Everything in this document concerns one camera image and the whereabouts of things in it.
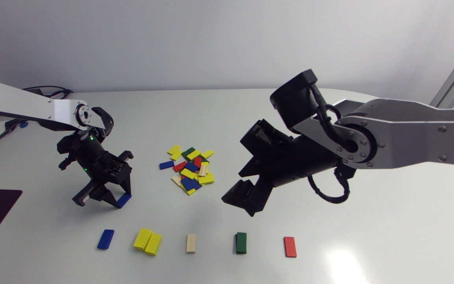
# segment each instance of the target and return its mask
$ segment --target small blue object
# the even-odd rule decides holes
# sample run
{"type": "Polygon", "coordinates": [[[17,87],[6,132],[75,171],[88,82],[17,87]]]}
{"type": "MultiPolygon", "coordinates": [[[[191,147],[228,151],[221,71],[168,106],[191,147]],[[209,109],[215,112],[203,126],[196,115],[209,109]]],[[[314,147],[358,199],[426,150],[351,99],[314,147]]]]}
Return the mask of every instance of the small blue object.
{"type": "Polygon", "coordinates": [[[128,202],[129,199],[131,199],[131,197],[132,195],[124,193],[124,195],[121,196],[117,201],[119,203],[120,208],[124,207],[124,205],[126,205],[126,203],[128,202]]]}
{"type": "Polygon", "coordinates": [[[192,179],[186,177],[182,178],[182,185],[185,187],[186,191],[189,191],[194,188],[195,183],[192,179]]]}
{"type": "Polygon", "coordinates": [[[194,183],[195,190],[200,189],[202,187],[202,185],[200,185],[199,181],[196,180],[195,178],[192,180],[192,182],[194,183]]]}
{"type": "Polygon", "coordinates": [[[175,166],[175,162],[173,162],[173,161],[164,162],[164,163],[160,163],[159,164],[159,168],[161,170],[167,169],[167,168],[170,168],[170,167],[174,167],[174,166],[175,166]]]}
{"type": "Polygon", "coordinates": [[[191,163],[191,162],[186,163],[185,168],[189,169],[191,172],[195,172],[199,169],[198,166],[194,165],[194,163],[191,163]]]}
{"type": "Polygon", "coordinates": [[[99,240],[99,244],[97,248],[101,250],[107,250],[110,247],[110,243],[112,242],[113,234],[115,230],[104,230],[101,239],[99,240]]]}

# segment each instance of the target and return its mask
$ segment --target stacked yellow blocks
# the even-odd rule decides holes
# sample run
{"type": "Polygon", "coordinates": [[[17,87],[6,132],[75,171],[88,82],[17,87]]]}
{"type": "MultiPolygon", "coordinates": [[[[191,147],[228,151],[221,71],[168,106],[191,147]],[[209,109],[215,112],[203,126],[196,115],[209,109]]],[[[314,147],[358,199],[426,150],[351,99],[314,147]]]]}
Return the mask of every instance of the stacked yellow blocks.
{"type": "Polygon", "coordinates": [[[144,251],[148,255],[157,255],[162,235],[152,232],[150,229],[141,228],[134,241],[134,247],[144,251]]]}

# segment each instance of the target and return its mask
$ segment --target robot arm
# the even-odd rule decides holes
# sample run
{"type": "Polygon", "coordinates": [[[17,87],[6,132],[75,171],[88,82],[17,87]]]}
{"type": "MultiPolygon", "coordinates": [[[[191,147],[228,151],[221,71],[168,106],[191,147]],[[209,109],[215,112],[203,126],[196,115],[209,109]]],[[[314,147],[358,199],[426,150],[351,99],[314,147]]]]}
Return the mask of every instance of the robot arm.
{"type": "Polygon", "coordinates": [[[321,97],[312,70],[285,83],[271,96],[287,128],[296,138],[258,121],[241,139],[253,158],[239,175],[259,175],[255,185],[238,181],[223,197],[228,204],[260,212],[274,187],[308,178],[326,201],[344,202],[348,179],[356,169],[387,169],[422,162],[454,164],[454,110],[417,102],[374,99],[367,103],[341,101],[328,105],[321,97]],[[333,110],[334,124],[326,116],[333,110]],[[344,195],[329,197],[312,175],[335,167],[344,195]]]}
{"type": "Polygon", "coordinates": [[[52,131],[74,131],[57,144],[57,151],[68,154],[68,158],[59,164],[61,170],[77,161],[91,178],[74,196],[77,205],[84,206],[85,201],[92,198],[121,208],[105,187],[108,182],[120,185],[131,194],[132,168],[126,160],[132,159],[133,155],[124,151],[117,157],[101,146],[114,126],[112,117],[102,108],[91,108],[80,99],[49,99],[0,84],[0,115],[36,121],[52,131]]]}

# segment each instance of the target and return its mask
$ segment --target red block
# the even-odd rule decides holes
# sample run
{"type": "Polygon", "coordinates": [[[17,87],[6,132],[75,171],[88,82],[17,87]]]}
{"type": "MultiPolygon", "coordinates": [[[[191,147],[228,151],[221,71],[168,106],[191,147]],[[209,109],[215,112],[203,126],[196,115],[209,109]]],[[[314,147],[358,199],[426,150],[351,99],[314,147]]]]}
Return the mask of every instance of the red block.
{"type": "Polygon", "coordinates": [[[173,169],[175,170],[175,172],[179,172],[185,167],[185,164],[187,164],[187,162],[183,162],[183,163],[180,163],[178,165],[175,165],[173,167],[173,169]]]}
{"type": "Polygon", "coordinates": [[[197,157],[194,159],[194,165],[198,166],[199,168],[201,168],[201,162],[202,162],[201,157],[197,157]]]}
{"type": "Polygon", "coordinates": [[[287,257],[297,257],[294,237],[284,237],[283,239],[285,241],[285,253],[287,257]]]}

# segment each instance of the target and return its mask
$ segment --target gray wall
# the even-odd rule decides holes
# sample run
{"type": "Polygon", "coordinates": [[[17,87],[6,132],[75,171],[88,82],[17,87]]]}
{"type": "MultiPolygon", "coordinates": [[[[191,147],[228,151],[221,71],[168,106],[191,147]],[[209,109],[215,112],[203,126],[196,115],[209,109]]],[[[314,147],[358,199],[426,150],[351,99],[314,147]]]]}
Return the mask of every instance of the gray wall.
{"type": "Polygon", "coordinates": [[[77,92],[319,86],[428,103],[454,0],[0,0],[0,82],[77,92]]]}

